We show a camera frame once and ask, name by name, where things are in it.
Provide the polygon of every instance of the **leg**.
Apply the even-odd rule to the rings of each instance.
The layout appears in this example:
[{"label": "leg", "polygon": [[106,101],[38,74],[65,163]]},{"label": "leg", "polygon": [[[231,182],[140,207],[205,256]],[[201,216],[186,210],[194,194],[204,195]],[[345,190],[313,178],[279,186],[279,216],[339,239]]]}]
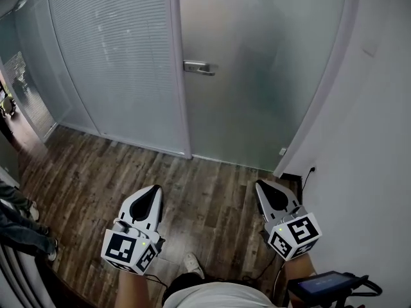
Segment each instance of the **leg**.
[{"label": "leg", "polygon": [[17,211],[14,211],[2,203],[0,203],[0,214],[13,223],[34,230],[40,234],[46,233],[47,227],[21,216]]},{"label": "leg", "polygon": [[46,254],[56,251],[55,240],[14,223],[0,214],[0,233],[20,244],[34,245]]},{"label": "leg", "polygon": [[27,199],[22,192],[12,186],[7,185],[0,180],[0,198],[8,203],[11,203],[18,210],[29,212],[31,201]]},{"label": "leg", "polygon": [[186,273],[178,276],[164,292],[162,296],[162,305],[166,302],[168,297],[177,291],[187,289],[187,287],[204,284],[206,281],[196,273]]}]

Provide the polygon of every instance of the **white wall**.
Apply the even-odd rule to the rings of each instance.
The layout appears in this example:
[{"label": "white wall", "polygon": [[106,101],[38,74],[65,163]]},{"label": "white wall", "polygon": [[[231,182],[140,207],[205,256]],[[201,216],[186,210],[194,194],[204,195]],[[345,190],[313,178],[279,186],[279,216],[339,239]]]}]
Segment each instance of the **white wall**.
[{"label": "white wall", "polygon": [[368,274],[383,288],[356,304],[411,304],[410,104],[411,0],[360,0],[336,82],[286,170],[317,166],[303,193],[324,233],[317,271]]}]

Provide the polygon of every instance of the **white shirt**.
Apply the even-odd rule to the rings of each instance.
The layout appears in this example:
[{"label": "white shirt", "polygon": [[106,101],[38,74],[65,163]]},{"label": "white shirt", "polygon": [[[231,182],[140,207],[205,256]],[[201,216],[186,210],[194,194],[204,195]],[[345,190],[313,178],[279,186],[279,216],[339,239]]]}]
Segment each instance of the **white shirt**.
[{"label": "white shirt", "polygon": [[234,283],[213,282],[173,293],[164,308],[275,308],[260,291]]}]

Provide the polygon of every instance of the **black and white marker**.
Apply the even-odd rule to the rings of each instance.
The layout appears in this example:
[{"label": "black and white marker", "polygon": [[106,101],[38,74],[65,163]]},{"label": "black and white marker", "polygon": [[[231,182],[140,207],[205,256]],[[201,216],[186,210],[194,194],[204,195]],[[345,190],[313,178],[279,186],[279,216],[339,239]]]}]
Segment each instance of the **black and white marker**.
[{"label": "black and white marker", "polygon": [[289,261],[310,251],[322,236],[317,220],[288,188],[267,180],[256,182],[257,205],[264,217],[264,240]]},{"label": "black and white marker", "polygon": [[144,275],[164,242],[157,233],[162,214],[159,185],[145,187],[127,198],[106,229],[101,257],[115,268]]}]

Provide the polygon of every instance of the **glass pane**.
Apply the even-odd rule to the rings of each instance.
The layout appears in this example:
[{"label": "glass pane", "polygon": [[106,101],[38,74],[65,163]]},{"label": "glass pane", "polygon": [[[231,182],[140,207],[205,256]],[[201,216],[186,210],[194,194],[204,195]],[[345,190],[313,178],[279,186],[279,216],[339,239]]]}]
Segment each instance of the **glass pane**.
[{"label": "glass pane", "polygon": [[167,0],[50,0],[67,68],[100,133],[181,153]]},{"label": "glass pane", "polygon": [[7,77],[21,102],[19,107],[23,108],[30,118],[37,135],[45,138],[55,125],[55,120],[44,104],[23,58],[13,13],[0,19],[0,56]]},{"label": "glass pane", "polygon": [[193,153],[274,170],[333,47],[344,0],[180,0]]},{"label": "glass pane", "polygon": [[60,124],[96,133],[64,64],[48,0],[20,0],[13,14],[22,54],[51,115]]}]

